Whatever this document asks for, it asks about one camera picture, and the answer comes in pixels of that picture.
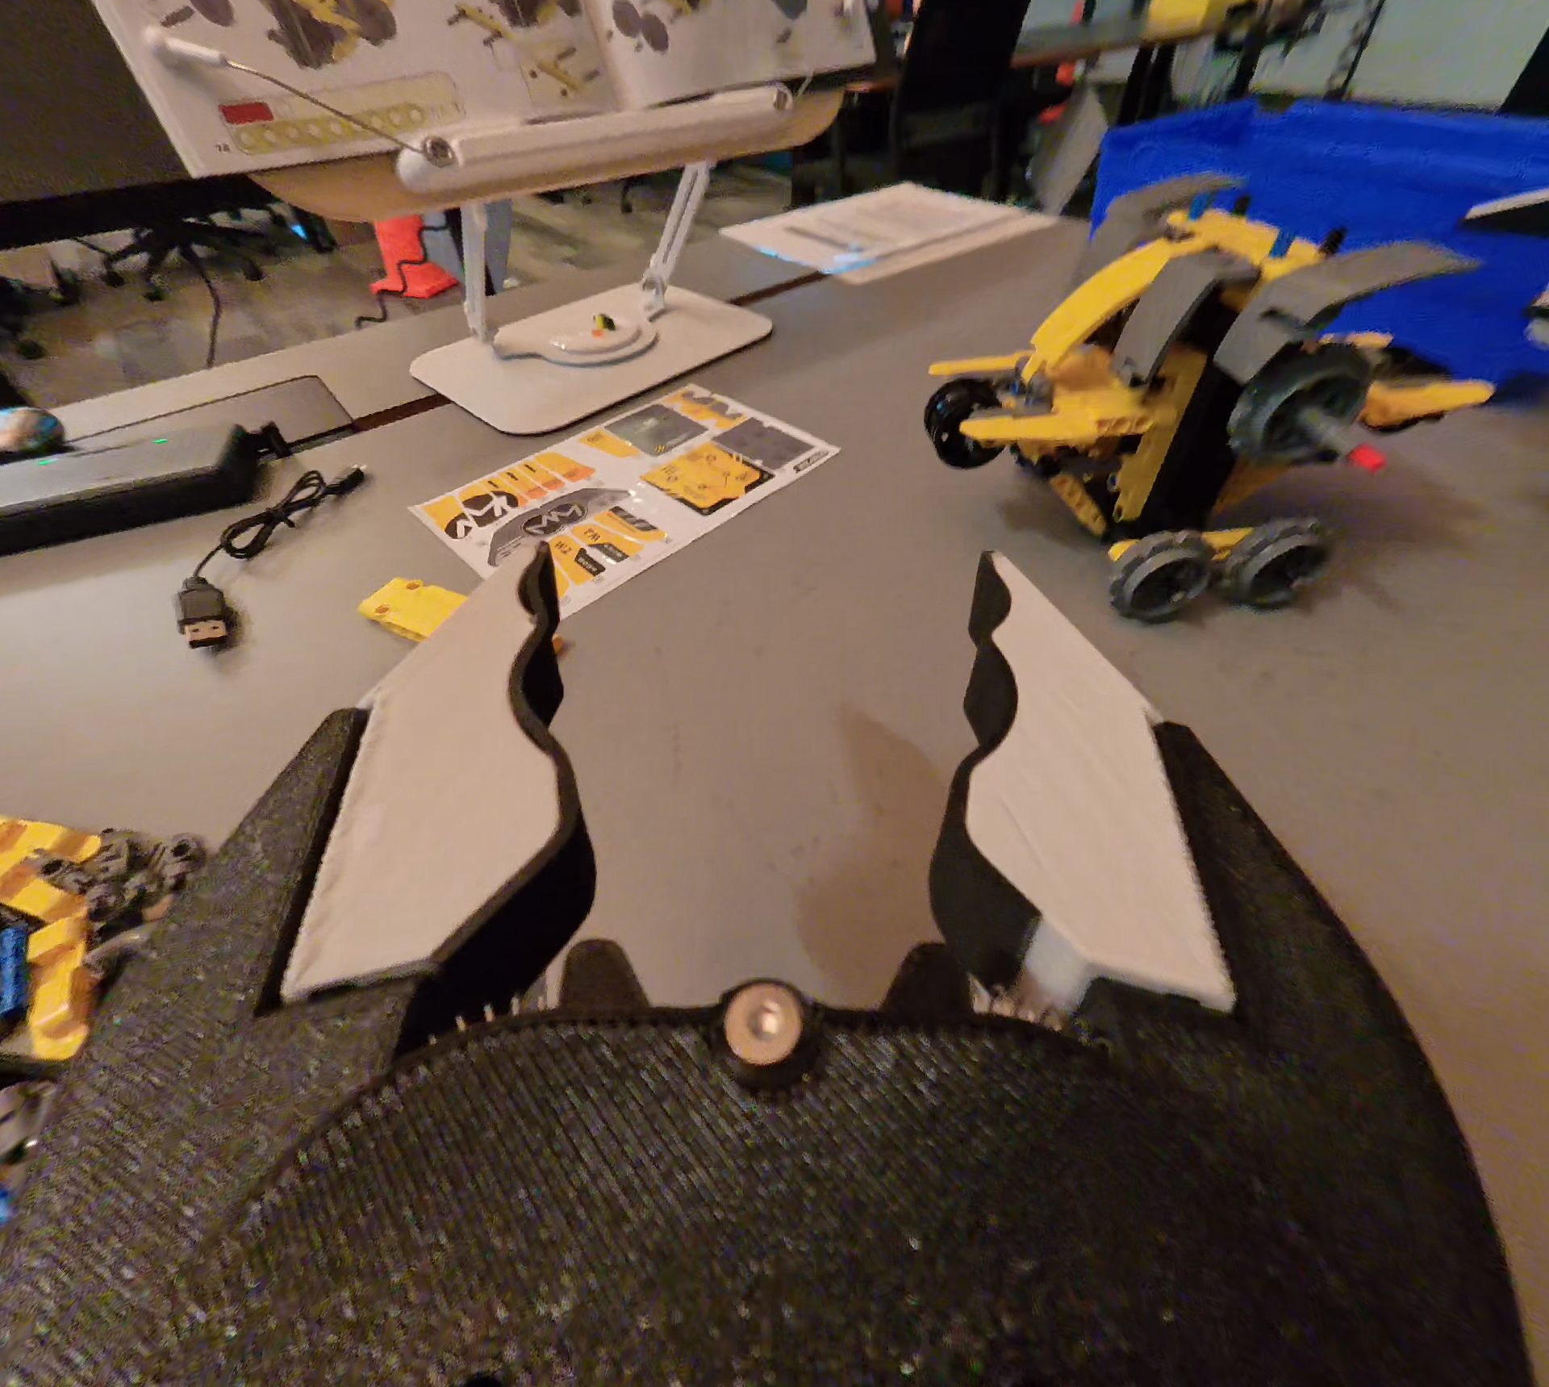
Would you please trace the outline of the orange traffic cone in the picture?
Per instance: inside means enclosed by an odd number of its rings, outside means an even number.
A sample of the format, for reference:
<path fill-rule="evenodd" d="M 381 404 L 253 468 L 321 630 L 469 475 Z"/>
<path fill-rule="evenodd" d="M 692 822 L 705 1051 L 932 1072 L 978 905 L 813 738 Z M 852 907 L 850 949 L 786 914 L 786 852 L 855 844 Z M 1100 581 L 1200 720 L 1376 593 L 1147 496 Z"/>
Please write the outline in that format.
<path fill-rule="evenodd" d="M 452 244 L 445 223 L 405 215 L 377 220 L 371 230 L 381 259 L 381 275 L 369 288 L 374 297 L 429 302 L 461 289 L 458 273 L 431 252 Z"/>

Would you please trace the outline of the pile of toy brick parts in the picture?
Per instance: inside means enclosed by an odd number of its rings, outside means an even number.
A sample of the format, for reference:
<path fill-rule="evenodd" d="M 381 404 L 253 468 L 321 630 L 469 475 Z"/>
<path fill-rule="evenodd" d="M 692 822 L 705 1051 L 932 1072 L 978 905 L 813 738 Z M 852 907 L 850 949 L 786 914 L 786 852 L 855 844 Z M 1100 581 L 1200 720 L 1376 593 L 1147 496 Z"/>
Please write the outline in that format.
<path fill-rule="evenodd" d="M 113 943 L 163 918 L 206 860 L 197 836 L 1 817 L 5 1080 L 48 1078 L 82 1049 Z"/>

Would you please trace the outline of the brown office desk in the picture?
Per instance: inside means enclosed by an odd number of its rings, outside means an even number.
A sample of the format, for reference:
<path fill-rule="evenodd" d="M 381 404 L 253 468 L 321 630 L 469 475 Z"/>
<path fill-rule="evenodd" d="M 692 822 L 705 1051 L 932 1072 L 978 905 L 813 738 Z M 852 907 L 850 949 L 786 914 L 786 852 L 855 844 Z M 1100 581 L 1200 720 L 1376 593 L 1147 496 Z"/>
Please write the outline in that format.
<path fill-rule="evenodd" d="M 1268 39 L 1297 41 L 1307 27 L 1326 15 L 1328 0 L 1270 0 Z M 1195 20 L 1152 23 L 1149 18 L 1120 18 L 1076 23 L 1065 28 L 1024 31 L 1013 49 L 1011 72 L 1057 70 L 1063 65 L 1087 65 L 1110 56 L 1178 47 L 1187 43 L 1226 39 L 1244 46 L 1250 23 L 1247 4 Z"/>

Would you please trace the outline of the yellow and black sticker sheet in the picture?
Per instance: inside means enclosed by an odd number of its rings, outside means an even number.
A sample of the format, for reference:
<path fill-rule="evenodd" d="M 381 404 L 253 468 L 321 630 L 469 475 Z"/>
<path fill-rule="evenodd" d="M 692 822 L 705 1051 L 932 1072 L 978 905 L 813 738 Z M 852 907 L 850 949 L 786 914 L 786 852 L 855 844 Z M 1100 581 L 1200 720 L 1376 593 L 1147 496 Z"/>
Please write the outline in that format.
<path fill-rule="evenodd" d="M 686 386 L 410 512 L 484 581 L 545 547 L 571 617 L 837 454 Z"/>

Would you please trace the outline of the white printed paper sheet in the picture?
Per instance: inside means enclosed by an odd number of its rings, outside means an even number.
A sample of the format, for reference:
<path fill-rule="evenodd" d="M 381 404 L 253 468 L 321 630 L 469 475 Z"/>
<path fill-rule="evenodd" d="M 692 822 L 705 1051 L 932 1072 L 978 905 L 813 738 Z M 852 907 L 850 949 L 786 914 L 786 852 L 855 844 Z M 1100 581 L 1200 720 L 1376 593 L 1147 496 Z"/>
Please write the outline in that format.
<path fill-rule="evenodd" d="M 807 273 L 865 286 L 1060 223 L 1016 206 L 903 183 L 723 228 L 721 236 Z"/>

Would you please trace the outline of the black flat device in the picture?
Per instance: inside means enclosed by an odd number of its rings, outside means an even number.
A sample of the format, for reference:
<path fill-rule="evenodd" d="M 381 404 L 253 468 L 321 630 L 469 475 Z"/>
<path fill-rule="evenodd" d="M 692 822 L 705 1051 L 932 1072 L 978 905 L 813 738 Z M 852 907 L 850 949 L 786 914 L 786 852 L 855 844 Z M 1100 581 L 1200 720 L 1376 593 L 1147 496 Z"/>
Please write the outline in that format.
<path fill-rule="evenodd" d="M 1 554 L 26 554 L 239 507 L 260 486 L 247 430 L 182 430 L 1 468 Z"/>

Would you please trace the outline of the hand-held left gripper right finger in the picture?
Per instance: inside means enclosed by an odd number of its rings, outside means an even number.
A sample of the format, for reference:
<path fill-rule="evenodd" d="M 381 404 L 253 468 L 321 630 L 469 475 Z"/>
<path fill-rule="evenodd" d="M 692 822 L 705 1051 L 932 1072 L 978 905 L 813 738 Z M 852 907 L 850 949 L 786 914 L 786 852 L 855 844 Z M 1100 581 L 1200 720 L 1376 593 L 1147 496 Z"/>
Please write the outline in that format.
<path fill-rule="evenodd" d="M 970 639 L 974 743 L 947 789 L 929 902 L 976 1004 L 1060 1023 L 1112 983 L 1228 1015 L 1158 712 L 999 552 L 978 560 Z"/>

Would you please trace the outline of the blue plastic bin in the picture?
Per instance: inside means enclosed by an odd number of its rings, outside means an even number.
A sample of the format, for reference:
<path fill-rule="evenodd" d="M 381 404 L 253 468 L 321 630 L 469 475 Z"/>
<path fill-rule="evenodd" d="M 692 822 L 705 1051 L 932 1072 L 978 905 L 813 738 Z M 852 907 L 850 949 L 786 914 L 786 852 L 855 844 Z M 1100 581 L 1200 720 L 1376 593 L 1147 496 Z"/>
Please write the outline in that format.
<path fill-rule="evenodd" d="M 1478 268 L 1389 291 L 1347 309 L 1336 331 L 1389 333 L 1463 380 L 1504 391 L 1546 386 L 1542 236 L 1465 225 L 1476 207 L 1547 185 L 1544 118 L 1446 115 L 1360 104 L 1252 101 L 1113 130 L 1102 143 L 1091 222 L 1115 197 L 1174 177 L 1241 181 L 1255 220 L 1320 241 L 1345 231 L 1344 251 L 1423 241 Z"/>

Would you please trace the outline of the yellow toy brick panel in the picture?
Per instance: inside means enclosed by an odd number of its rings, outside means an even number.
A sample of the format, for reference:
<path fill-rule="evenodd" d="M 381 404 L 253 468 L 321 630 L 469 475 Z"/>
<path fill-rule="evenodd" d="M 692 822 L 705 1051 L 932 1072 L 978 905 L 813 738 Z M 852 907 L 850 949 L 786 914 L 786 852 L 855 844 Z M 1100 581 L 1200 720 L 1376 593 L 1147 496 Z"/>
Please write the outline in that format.
<path fill-rule="evenodd" d="M 402 639 L 423 643 L 439 631 L 468 596 L 416 580 L 394 580 L 358 602 L 358 615 Z"/>

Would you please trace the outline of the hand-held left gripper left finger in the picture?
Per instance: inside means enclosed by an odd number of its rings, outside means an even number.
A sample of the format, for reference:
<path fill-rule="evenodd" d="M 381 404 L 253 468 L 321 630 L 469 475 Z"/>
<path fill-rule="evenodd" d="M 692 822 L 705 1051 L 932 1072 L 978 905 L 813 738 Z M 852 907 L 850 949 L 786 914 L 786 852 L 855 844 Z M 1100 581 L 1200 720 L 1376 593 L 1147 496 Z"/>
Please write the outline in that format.
<path fill-rule="evenodd" d="M 552 554 L 532 546 L 371 691 L 281 976 L 302 1004 L 416 981 L 427 1004 L 531 991 L 595 883 L 571 760 Z"/>

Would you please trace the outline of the yellow toy brick vehicle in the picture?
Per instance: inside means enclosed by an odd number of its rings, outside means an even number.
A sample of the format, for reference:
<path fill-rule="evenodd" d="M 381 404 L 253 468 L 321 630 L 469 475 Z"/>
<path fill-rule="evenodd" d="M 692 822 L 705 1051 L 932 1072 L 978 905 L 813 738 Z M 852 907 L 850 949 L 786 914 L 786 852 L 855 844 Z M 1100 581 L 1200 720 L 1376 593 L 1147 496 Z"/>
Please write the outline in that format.
<path fill-rule="evenodd" d="M 931 365 L 923 412 L 957 470 L 1010 456 L 1105 551 L 1108 602 L 1171 623 L 1208 589 L 1281 610 L 1325 572 L 1313 518 L 1218 518 L 1295 468 L 1378 473 L 1373 436 L 1486 406 L 1387 333 L 1331 333 L 1347 309 L 1478 264 L 1399 241 L 1345 252 L 1250 217 L 1234 177 L 1173 177 L 1116 197 L 1065 297 L 1018 352 Z"/>

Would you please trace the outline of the black computer monitor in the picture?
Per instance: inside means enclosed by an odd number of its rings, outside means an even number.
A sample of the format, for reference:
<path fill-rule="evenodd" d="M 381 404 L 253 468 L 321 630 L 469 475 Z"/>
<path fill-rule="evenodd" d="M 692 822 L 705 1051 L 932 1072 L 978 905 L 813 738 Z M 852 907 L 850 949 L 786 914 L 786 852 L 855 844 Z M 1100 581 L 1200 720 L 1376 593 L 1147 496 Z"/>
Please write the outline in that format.
<path fill-rule="evenodd" d="M 5 251 L 271 202 L 190 178 L 90 0 L 1 0 Z"/>

